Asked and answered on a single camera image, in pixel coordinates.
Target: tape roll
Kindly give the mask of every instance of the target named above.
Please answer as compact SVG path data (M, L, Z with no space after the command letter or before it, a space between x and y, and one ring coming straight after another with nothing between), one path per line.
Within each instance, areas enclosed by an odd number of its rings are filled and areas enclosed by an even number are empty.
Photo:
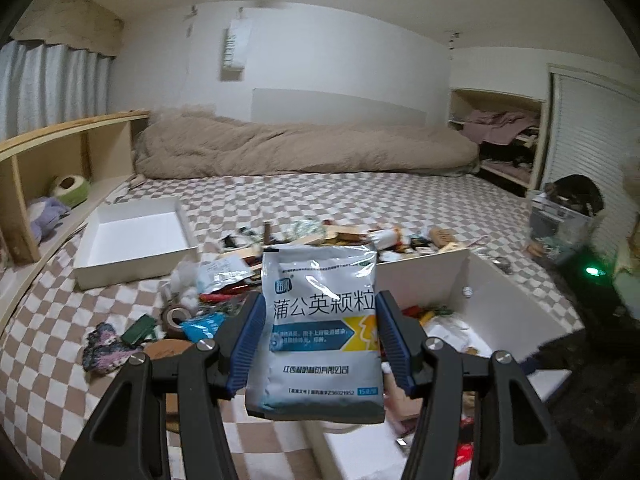
M162 328L166 332L167 337L173 339L186 339L180 323L193 317L186 308L181 306L166 308L162 311L160 317L162 320Z
M68 207L76 207L89 197L89 183L80 175L59 176L49 194Z

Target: metal screw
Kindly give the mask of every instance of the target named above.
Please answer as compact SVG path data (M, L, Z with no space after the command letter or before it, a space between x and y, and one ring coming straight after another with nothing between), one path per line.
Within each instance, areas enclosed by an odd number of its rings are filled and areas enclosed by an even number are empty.
M442 339L438 339L437 337L430 337L427 339L427 341L424 342L424 345L429 350L440 350L444 346L444 343L442 342Z
M136 352L135 354L129 356L129 364L138 366L145 362L146 354L144 352Z
M216 342L213 341L213 339L201 339L200 341L198 341L196 346L198 347L198 350L206 352L209 350L213 350L216 347Z
M511 361L513 361L513 357L506 350L498 350L495 353L495 360L498 361L501 365L508 365Z

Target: medicine packet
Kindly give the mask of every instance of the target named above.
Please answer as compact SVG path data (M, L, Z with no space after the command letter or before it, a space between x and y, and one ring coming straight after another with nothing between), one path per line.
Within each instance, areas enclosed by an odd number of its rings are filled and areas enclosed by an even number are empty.
M267 315L245 395L271 420L384 420L374 278L363 246L264 251Z

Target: white box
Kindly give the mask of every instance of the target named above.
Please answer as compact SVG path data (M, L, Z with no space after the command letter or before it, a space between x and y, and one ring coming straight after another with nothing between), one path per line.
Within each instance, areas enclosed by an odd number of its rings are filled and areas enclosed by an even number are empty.
M81 290L165 276L198 242L175 197L98 206L89 216L74 262Z
M462 294L464 286L472 288L470 298ZM401 309L445 304L469 323L474 332L470 334L472 345L481 354L505 349L522 360L542 343L566 335L515 282L466 249L379 264L376 291L380 290L391 291ZM544 399L569 373L540 370L529 381ZM335 431L332 426L316 420L304 422L324 480L399 480L406 456L388 422L354 425L351 431ZM468 478L468 464L460 466L454 478Z

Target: cork coaster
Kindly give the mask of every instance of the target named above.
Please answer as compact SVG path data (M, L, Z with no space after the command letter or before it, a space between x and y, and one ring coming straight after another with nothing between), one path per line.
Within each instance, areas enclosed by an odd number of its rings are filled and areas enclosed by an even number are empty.
M163 357L181 354L192 344L190 341L184 341L183 339L162 339L147 345L144 351L152 359L162 359ZM178 395L167 394L165 406L167 431L180 433L178 425Z

